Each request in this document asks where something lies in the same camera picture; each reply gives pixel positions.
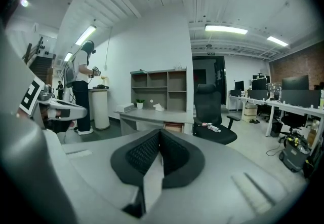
white plant pot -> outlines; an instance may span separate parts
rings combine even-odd
[[[137,108],[142,109],[143,108],[143,102],[136,102]]]

brick wall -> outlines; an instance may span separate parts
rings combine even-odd
[[[324,42],[269,63],[271,81],[308,74],[309,89],[324,82]]]

doorway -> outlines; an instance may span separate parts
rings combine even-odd
[[[214,84],[221,93],[221,104],[226,105],[226,70],[224,56],[193,56],[193,90],[198,84]]]

white t-shirt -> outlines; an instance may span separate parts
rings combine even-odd
[[[76,81],[85,81],[88,82],[88,76],[86,74],[79,72],[79,65],[86,65],[87,66],[87,57],[88,54],[84,50],[78,51],[74,59],[74,71],[76,73]]]

person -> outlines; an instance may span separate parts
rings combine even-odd
[[[64,87],[63,87],[63,85],[61,84],[61,81],[59,81],[58,83],[59,83],[59,85],[58,85],[57,88],[56,88],[56,90],[59,91],[58,99],[59,99],[59,100],[63,100]]]
[[[87,65],[89,65],[91,54],[95,52],[94,47],[95,44],[92,41],[86,41],[81,49],[76,53],[73,61],[74,71],[76,74],[75,82],[72,85],[75,104],[88,110],[88,113],[84,118],[76,121],[77,132],[79,135],[86,135],[93,132],[90,125],[88,77],[99,76],[100,71],[89,70],[87,69]]]

